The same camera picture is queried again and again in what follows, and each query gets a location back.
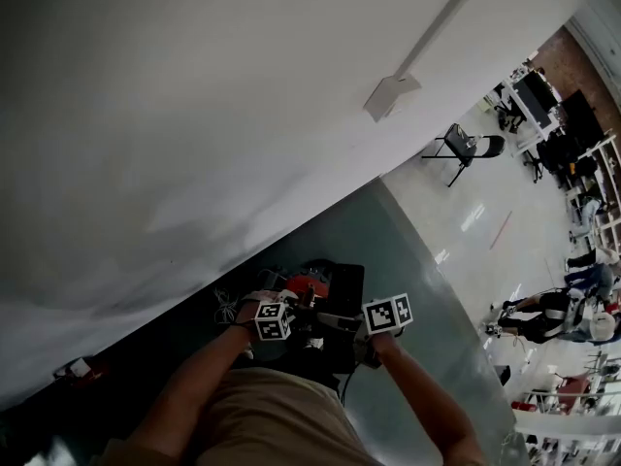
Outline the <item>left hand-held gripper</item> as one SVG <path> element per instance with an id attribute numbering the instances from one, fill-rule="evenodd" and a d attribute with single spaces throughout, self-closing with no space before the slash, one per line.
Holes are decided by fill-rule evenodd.
<path id="1" fill-rule="evenodd" d="M 243 301 L 258 303 L 253 321 L 258 337 L 263 342 L 285 341 L 291 334 L 289 325 L 289 302 L 291 318 L 294 321 L 313 321 L 315 287 L 308 286 L 302 296 L 291 290 L 257 290 L 243 298 Z"/>

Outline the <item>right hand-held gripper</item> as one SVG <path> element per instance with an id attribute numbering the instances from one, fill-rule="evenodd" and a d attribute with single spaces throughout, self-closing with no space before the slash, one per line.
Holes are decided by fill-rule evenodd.
<path id="1" fill-rule="evenodd" d="M 371 346 L 371 338 L 381 333 L 397 336 L 412 323 L 409 297 L 401 293 L 362 305 L 361 318 L 317 313 L 316 320 L 332 329 L 355 333 L 354 358 L 357 364 L 378 368 L 380 362 Z"/>

